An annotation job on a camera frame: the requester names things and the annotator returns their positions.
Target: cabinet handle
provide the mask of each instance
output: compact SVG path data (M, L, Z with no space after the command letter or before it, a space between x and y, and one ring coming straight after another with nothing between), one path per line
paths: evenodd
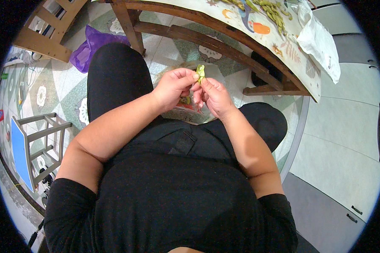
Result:
M355 220L352 216L350 216L348 213L346 214L346 216L353 222L357 223L357 220Z
M363 212L361 212L361 211L359 211L359 210L357 210L354 206L352 206L352 208L353 208L353 210L355 210L357 213L359 213L360 215L362 215L363 214Z

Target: right hand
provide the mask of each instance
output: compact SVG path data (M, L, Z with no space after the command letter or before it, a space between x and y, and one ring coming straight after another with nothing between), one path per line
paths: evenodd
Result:
M234 110L237 110L227 89L213 78L203 78L201 87L196 83L191 90L194 91L194 103L201 108L205 102L211 113L218 119L223 120Z

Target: wooden chair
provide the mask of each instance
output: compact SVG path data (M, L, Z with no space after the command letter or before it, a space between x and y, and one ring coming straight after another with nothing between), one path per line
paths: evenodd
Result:
M33 11L13 44L16 47L40 53L41 55L45 55L52 59L69 62L72 51L62 46L60 42L73 19L88 0L74 0L72 3L69 2L69 0L55 1L66 11L62 18L57 18L54 14L44 8L43 5L46 1L43 1ZM50 37L44 36L28 28L35 16L41 18L55 28Z

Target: black strap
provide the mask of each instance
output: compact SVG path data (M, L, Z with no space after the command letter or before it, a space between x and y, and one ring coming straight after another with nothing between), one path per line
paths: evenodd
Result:
M178 137L175 146L169 151L170 155L188 155L196 143L197 138L189 131L184 130Z

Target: star illustration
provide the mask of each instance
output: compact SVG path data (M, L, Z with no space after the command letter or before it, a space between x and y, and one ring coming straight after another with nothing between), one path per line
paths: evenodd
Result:
M207 3L208 3L210 6L217 6L217 3L214 3L213 0L211 0L211 1L208 1L208 0L207 0Z

